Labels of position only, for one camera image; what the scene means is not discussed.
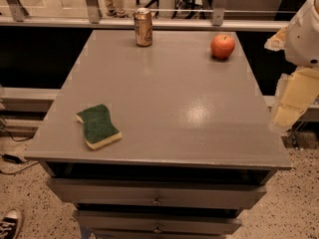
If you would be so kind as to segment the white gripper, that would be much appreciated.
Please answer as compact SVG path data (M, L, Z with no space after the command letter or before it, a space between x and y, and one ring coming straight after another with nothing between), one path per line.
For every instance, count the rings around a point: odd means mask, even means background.
M264 48L284 51L288 62L303 66L278 80L269 129L286 132L319 97L319 12L318 0L306 0L285 26L269 38Z

